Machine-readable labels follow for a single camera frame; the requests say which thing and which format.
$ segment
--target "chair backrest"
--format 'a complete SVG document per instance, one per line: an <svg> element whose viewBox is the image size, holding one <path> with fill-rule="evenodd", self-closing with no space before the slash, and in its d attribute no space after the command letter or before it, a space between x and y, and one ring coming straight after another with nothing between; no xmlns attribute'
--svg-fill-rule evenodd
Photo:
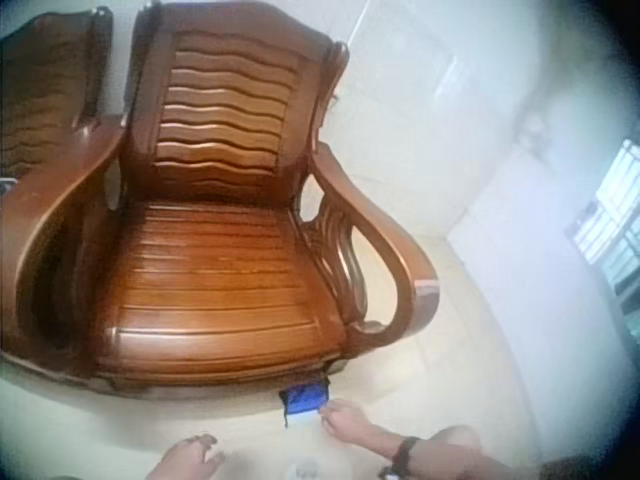
<svg viewBox="0 0 640 480"><path fill-rule="evenodd" d="M20 178L96 114L111 47L107 8L35 17L2 39L1 176Z"/></svg>
<svg viewBox="0 0 640 480"><path fill-rule="evenodd" d="M158 9L155 27L136 28L151 38L123 162L133 195L285 205L334 43L263 3Z"/></svg>

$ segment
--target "watch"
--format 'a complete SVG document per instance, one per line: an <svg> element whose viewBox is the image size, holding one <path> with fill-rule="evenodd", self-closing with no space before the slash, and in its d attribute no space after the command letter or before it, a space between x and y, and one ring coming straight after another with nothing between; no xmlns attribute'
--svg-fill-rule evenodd
<svg viewBox="0 0 640 480"><path fill-rule="evenodd" d="M419 440L418 437L405 438L391 459L391 466L383 468L379 478L383 480L406 478L409 475L409 452Z"/></svg>

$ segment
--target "black wristband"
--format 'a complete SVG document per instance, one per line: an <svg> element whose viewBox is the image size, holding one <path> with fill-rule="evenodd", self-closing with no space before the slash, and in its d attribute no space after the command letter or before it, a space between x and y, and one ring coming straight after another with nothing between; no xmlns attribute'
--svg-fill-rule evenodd
<svg viewBox="0 0 640 480"><path fill-rule="evenodd" d="M392 458L391 471L400 478L409 476L409 452L418 443L418 437L405 438Z"/></svg>

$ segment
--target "blue object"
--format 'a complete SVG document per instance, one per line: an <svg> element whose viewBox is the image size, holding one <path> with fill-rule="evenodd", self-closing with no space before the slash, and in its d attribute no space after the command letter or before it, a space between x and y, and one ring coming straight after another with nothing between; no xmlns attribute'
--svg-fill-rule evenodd
<svg viewBox="0 0 640 480"><path fill-rule="evenodd" d="M329 401L329 382L323 380L307 385L296 385L287 390L282 390L280 398L284 403L286 421L287 415L317 410L327 403Z"/></svg>

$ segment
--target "hand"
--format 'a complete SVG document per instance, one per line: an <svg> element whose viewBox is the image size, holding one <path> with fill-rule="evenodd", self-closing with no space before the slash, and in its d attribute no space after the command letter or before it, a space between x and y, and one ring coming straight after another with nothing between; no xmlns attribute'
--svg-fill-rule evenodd
<svg viewBox="0 0 640 480"><path fill-rule="evenodd" d="M164 454L147 480L208 480L224 461L218 452L209 460L206 454L217 440L211 435L199 435L182 440Z"/></svg>
<svg viewBox="0 0 640 480"><path fill-rule="evenodd" d="M319 413L325 430L341 442L363 446L378 430L360 407L347 400L330 400Z"/></svg>

